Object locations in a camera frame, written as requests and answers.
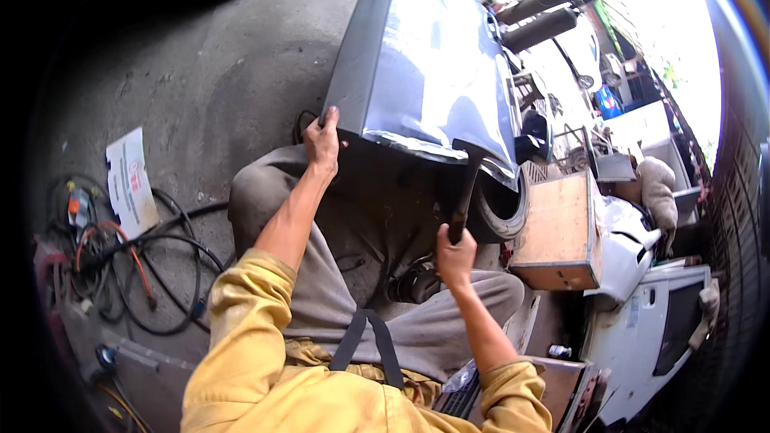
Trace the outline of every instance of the hand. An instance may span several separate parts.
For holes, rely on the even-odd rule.
[[[321,172],[325,177],[328,176],[328,180],[334,178],[338,168],[337,155],[340,152],[340,140],[337,137],[336,126],[339,121],[340,110],[332,106],[326,111],[326,124],[323,129],[318,125],[318,118],[316,118],[302,133],[309,161],[308,168]]]
[[[463,229],[460,242],[449,241],[449,225],[439,226],[436,235],[436,270],[452,294],[470,287],[470,270],[476,259],[476,240]]]

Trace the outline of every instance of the gray pants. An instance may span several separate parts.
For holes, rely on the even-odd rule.
[[[289,196],[306,162],[301,146],[281,148],[237,173],[230,188],[228,218],[233,225],[238,257],[253,246],[267,221]],[[502,271],[474,270],[471,281],[500,325],[513,315],[524,298],[521,281]],[[309,337],[334,354],[356,308],[326,239],[313,222],[292,293],[292,320],[284,337]],[[387,326],[401,368],[443,383],[472,358],[465,323],[446,289],[391,319]],[[380,363],[371,324],[367,324],[353,361]]]

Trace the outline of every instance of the paper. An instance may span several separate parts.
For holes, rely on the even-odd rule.
[[[107,185],[112,210],[129,239],[160,221],[147,178],[142,128],[132,130],[107,147]]]

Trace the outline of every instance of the person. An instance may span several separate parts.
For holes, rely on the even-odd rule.
[[[305,130],[304,153],[278,149],[233,179],[228,218],[240,259],[212,287],[210,348],[185,389],[182,431],[478,431],[430,409],[471,355],[482,431],[550,431],[544,381],[501,328],[523,285],[502,271],[472,271],[467,230],[454,246],[447,225],[438,230],[443,291],[384,322],[383,334],[374,331],[381,320],[360,315],[313,221],[338,169],[339,116],[332,107],[325,127],[316,119]],[[363,332],[350,348],[356,317]],[[330,368],[343,349],[351,361]],[[397,358],[398,387],[388,384],[386,350]]]

